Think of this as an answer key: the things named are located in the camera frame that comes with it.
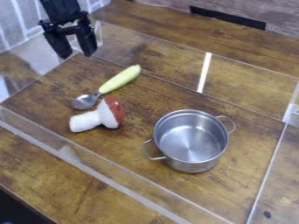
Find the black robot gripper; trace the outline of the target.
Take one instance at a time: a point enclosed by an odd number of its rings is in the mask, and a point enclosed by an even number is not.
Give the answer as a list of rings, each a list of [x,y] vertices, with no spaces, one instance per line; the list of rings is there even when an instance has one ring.
[[[87,57],[98,50],[98,40],[78,0],[41,0],[49,18],[39,22],[51,48],[62,59],[73,54],[71,44],[65,35],[77,34],[81,49]]]

